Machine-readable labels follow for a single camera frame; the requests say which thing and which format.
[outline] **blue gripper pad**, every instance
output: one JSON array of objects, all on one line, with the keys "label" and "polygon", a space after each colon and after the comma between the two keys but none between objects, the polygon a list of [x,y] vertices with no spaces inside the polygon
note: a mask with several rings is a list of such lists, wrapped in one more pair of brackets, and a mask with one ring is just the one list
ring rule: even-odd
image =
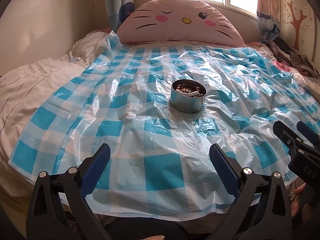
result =
[{"label": "blue gripper pad", "polygon": [[209,157],[227,192],[237,198],[240,194],[239,177],[228,163],[226,159],[228,157],[221,153],[215,145],[210,147]]},{"label": "blue gripper pad", "polygon": [[317,143],[316,133],[309,126],[307,126],[304,122],[299,121],[297,123],[297,130],[301,134],[303,134],[303,136],[306,137],[310,143],[312,143],[312,144]]},{"label": "blue gripper pad", "polygon": [[102,148],[100,147],[98,152],[98,155],[94,158],[81,179],[80,194],[83,198],[93,192],[110,160],[111,150],[108,144],[105,144]]}]

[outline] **silver bolt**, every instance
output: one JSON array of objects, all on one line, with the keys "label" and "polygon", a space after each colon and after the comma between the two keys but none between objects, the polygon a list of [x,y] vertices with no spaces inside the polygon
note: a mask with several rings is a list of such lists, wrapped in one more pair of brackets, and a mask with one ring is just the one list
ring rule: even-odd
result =
[{"label": "silver bolt", "polygon": [[46,173],[45,171],[41,171],[41,172],[39,173],[39,177],[40,177],[40,178],[44,178],[46,175],[47,175],[47,173]]},{"label": "silver bolt", "polygon": [[244,168],[243,169],[243,172],[245,173],[245,174],[251,174],[252,173],[252,170],[250,169],[250,168]]},{"label": "silver bolt", "polygon": [[69,172],[70,174],[74,174],[74,173],[77,172],[77,168],[76,168],[76,167],[71,167],[71,168],[68,170],[68,172]]},{"label": "silver bolt", "polygon": [[277,179],[281,178],[281,174],[279,172],[275,172],[273,176],[275,176]]}]

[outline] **semicircular cushion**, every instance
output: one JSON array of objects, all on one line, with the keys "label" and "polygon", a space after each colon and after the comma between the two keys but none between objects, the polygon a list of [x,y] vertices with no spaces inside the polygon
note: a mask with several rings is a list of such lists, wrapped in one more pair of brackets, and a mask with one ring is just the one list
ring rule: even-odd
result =
[{"label": "semicircular cushion", "polygon": [[199,0],[153,0],[141,5],[119,27],[122,43],[198,41],[245,47],[234,26],[218,10]]}]

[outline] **metal tin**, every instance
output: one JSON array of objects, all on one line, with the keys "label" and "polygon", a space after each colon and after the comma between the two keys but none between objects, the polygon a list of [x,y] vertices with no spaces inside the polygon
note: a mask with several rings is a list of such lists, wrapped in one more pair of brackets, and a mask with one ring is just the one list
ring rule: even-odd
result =
[{"label": "metal tin", "polygon": [[[196,85],[200,89],[200,93],[203,96],[199,98],[191,98],[188,96],[180,95],[176,92],[177,86],[182,84],[186,85]],[[197,81],[190,80],[190,79],[178,79],[171,85],[171,95],[170,95],[170,103],[171,105],[180,112],[184,113],[196,113],[201,111],[204,106],[204,99],[207,95],[206,88]]]}]

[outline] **pink pillow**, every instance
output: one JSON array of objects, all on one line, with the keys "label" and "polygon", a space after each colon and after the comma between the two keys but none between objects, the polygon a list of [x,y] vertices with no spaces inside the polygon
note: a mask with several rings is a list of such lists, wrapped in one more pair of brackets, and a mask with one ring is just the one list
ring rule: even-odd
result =
[{"label": "pink pillow", "polygon": [[198,41],[245,47],[234,26],[218,10],[199,0],[153,0],[141,5],[119,27],[122,43]]}]

